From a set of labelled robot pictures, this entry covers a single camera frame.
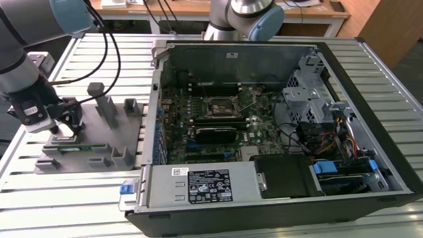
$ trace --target blue latch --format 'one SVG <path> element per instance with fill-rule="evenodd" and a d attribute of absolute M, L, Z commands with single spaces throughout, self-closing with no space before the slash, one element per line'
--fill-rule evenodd
<path fill-rule="evenodd" d="M 225 152 L 225 154 L 223 154 L 226 159 L 230 158 L 231 155 L 233 155 L 233 152 Z"/>
<path fill-rule="evenodd" d="M 337 173 L 338 169 L 334 161 L 319 161 L 313 165 L 317 174 Z"/>
<path fill-rule="evenodd" d="M 134 194 L 134 185 L 123 184 L 120 185 L 120 195 Z"/>
<path fill-rule="evenodd" d="M 314 165 L 313 165 L 313 168 L 314 168 L 314 170 L 315 170 L 315 174 L 321 174 L 321 173 L 322 173 L 322 170 L 321 170 L 321 167 L 319 167 L 318 164 L 314 164 Z"/>
<path fill-rule="evenodd" d="M 370 166 L 371 166 L 371 169 L 374 170 L 374 171 L 377 171 L 378 170 L 378 164 L 377 164 L 377 161 L 374 161 L 374 160 L 370 160 L 369 161 L 369 164 L 370 164 Z"/>

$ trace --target white label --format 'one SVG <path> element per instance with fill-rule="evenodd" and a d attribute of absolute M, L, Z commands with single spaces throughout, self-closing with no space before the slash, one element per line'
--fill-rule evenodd
<path fill-rule="evenodd" d="M 80 151 L 80 149 L 78 149 L 78 148 L 64 148 L 64 149 L 60 149 L 60 151 Z"/>
<path fill-rule="evenodd" d="M 226 58 L 227 59 L 237 59 L 238 58 L 238 53 L 226 53 Z"/>
<path fill-rule="evenodd" d="M 223 192 L 220 193 L 220 197 L 230 197 L 233 195 L 231 192 Z"/>
<path fill-rule="evenodd" d="M 172 176 L 188 175 L 190 168 L 172 168 Z"/>
<path fill-rule="evenodd" d="M 146 11 L 128 11 L 128 13 L 138 13 L 138 14 L 146 14 Z"/>

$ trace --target power supply label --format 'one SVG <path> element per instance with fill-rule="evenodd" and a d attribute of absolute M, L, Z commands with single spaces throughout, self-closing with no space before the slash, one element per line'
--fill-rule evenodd
<path fill-rule="evenodd" d="M 190 171 L 188 201 L 191 204 L 234 201 L 230 170 Z"/>

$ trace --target motherboard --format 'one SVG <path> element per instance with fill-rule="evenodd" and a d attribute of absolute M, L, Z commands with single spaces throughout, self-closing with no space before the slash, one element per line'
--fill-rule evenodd
<path fill-rule="evenodd" d="M 275 98 L 263 85 L 163 88 L 167 164 L 238 162 L 282 154 Z"/>

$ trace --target aluminum table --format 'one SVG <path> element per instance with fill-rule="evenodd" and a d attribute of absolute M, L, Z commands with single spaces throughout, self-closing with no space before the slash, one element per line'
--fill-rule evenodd
<path fill-rule="evenodd" d="M 116 34 L 123 55 L 122 77 L 110 93 L 116 103 L 123 102 L 127 97 L 148 103 L 154 70 L 150 64 L 150 48 L 152 41 L 160 39 L 199 40 L 200 37 Z M 277 37 L 273 40 L 326 41 L 417 173 L 423 178 L 423 108 L 367 44 L 358 43 L 355 39 L 342 38 Z M 103 52 L 102 34 L 86 34 L 82 39 L 72 39 L 51 80 L 86 75 L 98 66 Z M 116 61 L 116 51 L 110 49 L 107 62 L 94 76 L 58 87 L 58 94 L 76 96 L 79 100 L 87 98 L 90 82 L 103 82 L 106 86 L 111 84 L 116 74 Z M 341 89 L 337 86 L 334 88 L 341 95 Z M 146 113 L 147 107 L 143 112 L 143 125 Z M 142 128 L 138 168 L 143 136 Z M 47 139 L 48 132 L 28 134 L 22 127 L 0 160 L 0 237 L 144 237 L 118 208 L 120 184 L 126 179 L 136 178 L 139 171 L 135 169 L 128 172 L 36 175 L 32 170 Z M 381 210 L 354 222 L 194 237 L 421 238 L 422 201 Z"/>

